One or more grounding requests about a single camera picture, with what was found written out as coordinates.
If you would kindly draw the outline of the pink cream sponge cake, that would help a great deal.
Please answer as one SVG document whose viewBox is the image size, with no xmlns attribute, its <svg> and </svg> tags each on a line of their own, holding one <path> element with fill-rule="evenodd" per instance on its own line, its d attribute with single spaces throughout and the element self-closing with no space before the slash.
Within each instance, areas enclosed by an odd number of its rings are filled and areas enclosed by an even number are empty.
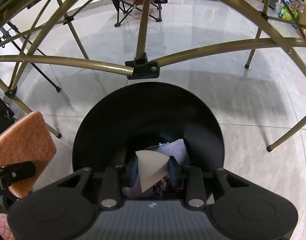
<svg viewBox="0 0 306 240">
<path fill-rule="evenodd" d="M 31 112 L 0 135 L 0 167 L 31 161 L 36 174 L 12 183 L 9 191 L 18 198 L 28 195 L 53 159 L 56 147 L 40 112 Z"/>
</svg>

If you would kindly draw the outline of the purple linen drawstring bag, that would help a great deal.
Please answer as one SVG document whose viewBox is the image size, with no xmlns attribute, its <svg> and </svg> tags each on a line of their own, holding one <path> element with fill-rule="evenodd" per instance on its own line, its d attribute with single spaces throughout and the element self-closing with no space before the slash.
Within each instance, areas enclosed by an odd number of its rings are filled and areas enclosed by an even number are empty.
<svg viewBox="0 0 306 240">
<path fill-rule="evenodd" d="M 190 163 L 188 152 L 184 144 L 183 139 L 178 139 L 169 144 L 163 144 L 158 146 L 156 150 L 159 153 L 163 153 L 169 157 L 174 156 L 179 165 L 184 166 Z M 136 183 L 133 187 L 123 187 L 122 193 L 129 199 L 137 198 L 163 198 L 163 193 L 171 188 L 172 185 L 169 179 L 169 173 L 163 177 L 159 182 L 150 187 L 147 191 L 142 193 L 141 184 L 139 181 L 139 175 L 137 175 Z"/>
</svg>

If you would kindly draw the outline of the black suitcase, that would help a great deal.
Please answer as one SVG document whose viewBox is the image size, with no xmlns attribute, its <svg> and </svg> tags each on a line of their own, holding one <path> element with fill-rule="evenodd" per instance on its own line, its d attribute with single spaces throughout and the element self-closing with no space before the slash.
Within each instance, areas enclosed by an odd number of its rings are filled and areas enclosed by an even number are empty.
<svg viewBox="0 0 306 240">
<path fill-rule="evenodd" d="M 15 123 L 14 112 L 0 98 L 0 134 Z"/>
</svg>

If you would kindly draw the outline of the folding camping table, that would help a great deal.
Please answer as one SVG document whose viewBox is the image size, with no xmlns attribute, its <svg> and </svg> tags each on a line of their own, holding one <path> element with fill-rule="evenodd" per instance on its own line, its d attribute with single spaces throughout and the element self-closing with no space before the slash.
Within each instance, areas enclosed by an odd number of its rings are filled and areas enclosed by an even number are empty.
<svg viewBox="0 0 306 240">
<path fill-rule="evenodd" d="M 162 21 L 149 20 L 146 53 L 150 60 L 216 43 L 255 37 L 256 25 L 227 5 L 212 0 L 172 0 Z M 133 59 L 141 13 L 134 11 L 115 27 L 116 10 L 108 0 L 80 12 L 73 25 L 90 59 L 123 64 Z M 248 50 L 222 53 L 163 67 L 160 82 L 173 83 L 199 96 L 212 110 L 227 141 L 250 137 L 269 144 L 306 114 L 306 78 L 279 48 L 258 49 L 249 69 Z M 42 64 L 60 87 L 56 92 L 27 68 L 18 97 L 40 111 L 62 133 L 54 139 L 60 152 L 71 152 L 78 126 L 105 95 L 130 84 L 125 76 Z"/>
</svg>

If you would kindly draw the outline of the white foam wedge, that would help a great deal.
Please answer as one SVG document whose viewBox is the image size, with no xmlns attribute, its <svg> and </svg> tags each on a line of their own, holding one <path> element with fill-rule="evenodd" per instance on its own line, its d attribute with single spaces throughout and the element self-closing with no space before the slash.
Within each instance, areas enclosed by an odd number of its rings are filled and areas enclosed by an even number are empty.
<svg viewBox="0 0 306 240">
<path fill-rule="evenodd" d="M 150 150 L 136 152 L 141 191 L 144 193 L 168 174 L 170 157 Z"/>
</svg>

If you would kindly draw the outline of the pink fluffy rug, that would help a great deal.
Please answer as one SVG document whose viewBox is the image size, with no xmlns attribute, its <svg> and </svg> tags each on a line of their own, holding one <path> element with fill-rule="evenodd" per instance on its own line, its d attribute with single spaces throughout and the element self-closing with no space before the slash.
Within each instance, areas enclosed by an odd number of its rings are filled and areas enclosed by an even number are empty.
<svg viewBox="0 0 306 240">
<path fill-rule="evenodd" d="M 13 233 L 11 232 L 8 222 L 7 215 L 0 213 L 0 235 L 6 240 L 15 240 Z"/>
</svg>

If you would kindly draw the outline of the black trash bin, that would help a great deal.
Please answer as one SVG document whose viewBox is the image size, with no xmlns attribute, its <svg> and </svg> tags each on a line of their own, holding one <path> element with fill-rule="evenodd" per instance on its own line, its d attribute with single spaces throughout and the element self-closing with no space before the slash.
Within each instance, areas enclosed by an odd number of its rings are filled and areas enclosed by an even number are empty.
<svg viewBox="0 0 306 240">
<path fill-rule="evenodd" d="M 140 150 L 183 139 L 190 166 L 211 173 L 224 163 L 224 141 L 210 108 L 191 92 L 162 82 L 120 88 L 85 116 L 73 144 L 72 165 L 104 172 L 127 165 Z"/>
</svg>

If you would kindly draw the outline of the green snack bag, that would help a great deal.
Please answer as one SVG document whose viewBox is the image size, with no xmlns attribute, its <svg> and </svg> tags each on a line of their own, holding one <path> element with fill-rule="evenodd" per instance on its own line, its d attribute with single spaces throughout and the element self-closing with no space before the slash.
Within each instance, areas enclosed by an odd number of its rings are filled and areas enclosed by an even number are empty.
<svg viewBox="0 0 306 240">
<path fill-rule="evenodd" d="M 294 15 L 294 17 L 297 20 L 300 20 L 300 16 L 301 16 L 301 12 L 298 11 L 296 8 L 290 8 L 290 11 L 292 12 L 292 14 Z M 288 21 L 292 21 L 293 18 L 291 16 L 291 14 L 289 13 L 289 11 L 286 9 L 285 6 L 283 6 L 280 10 L 280 14 L 279 14 L 279 18 L 284 19 L 284 20 L 288 20 Z"/>
</svg>

